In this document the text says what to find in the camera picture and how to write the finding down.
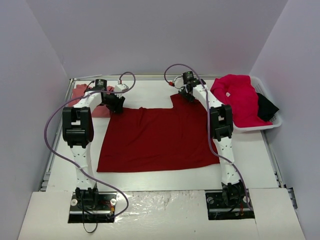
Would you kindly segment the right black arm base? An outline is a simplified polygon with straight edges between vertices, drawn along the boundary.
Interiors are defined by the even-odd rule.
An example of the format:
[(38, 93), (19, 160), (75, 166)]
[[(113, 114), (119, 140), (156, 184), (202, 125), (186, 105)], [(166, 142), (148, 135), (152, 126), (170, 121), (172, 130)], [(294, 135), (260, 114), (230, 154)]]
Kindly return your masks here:
[(250, 199), (235, 187), (230, 197), (223, 190), (207, 190), (205, 200), (209, 221), (255, 219)]

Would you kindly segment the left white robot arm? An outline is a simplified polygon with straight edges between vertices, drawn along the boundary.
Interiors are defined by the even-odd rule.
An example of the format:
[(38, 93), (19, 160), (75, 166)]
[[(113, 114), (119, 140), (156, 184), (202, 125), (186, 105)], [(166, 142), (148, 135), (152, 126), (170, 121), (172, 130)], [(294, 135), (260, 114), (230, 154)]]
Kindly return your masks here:
[(78, 199), (89, 209), (97, 208), (101, 203), (97, 181), (89, 178), (93, 175), (91, 160), (91, 142), (94, 139), (92, 112), (98, 106), (105, 106), (112, 113), (122, 113), (125, 97), (123, 93), (129, 87), (121, 80), (113, 91), (107, 90), (107, 81), (96, 79), (91, 89), (85, 90), (77, 103), (62, 110), (62, 136), (70, 147), (73, 161), (76, 163), (76, 189)]

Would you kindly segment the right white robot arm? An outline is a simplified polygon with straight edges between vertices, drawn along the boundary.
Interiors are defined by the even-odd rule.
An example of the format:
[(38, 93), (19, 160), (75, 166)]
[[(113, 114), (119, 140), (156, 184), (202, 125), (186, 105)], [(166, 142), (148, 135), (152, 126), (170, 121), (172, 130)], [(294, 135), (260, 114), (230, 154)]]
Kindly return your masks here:
[(180, 76), (181, 89), (178, 91), (188, 101), (199, 101), (207, 111), (207, 130), (209, 147), (215, 145), (213, 152), (219, 158), (221, 167), (222, 202), (229, 207), (239, 202), (245, 195), (242, 177), (235, 167), (232, 144), (232, 107), (218, 100), (202, 79), (197, 79), (192, 71)]

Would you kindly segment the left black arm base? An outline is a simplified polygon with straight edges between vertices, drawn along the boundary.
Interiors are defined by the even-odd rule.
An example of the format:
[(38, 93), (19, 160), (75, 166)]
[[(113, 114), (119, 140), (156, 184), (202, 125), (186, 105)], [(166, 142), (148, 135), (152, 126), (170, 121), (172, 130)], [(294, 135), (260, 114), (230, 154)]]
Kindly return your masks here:
[(115, 192), (100, 192), (97, 188), (77, 189), (72, 193), (68, 223), (113, 223), (117, 204)]

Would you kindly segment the dark red t-shirt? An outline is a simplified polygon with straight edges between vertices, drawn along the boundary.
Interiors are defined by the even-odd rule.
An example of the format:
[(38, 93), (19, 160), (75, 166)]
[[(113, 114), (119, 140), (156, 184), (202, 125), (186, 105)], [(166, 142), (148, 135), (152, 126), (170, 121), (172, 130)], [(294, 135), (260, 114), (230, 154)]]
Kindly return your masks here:
[(124, 108), (113, 113), (97, 172), (135, 173), (195, 169), (219, 164), (208, 143), (207, 111), (195, 100), (170, 96), (172, 108)]

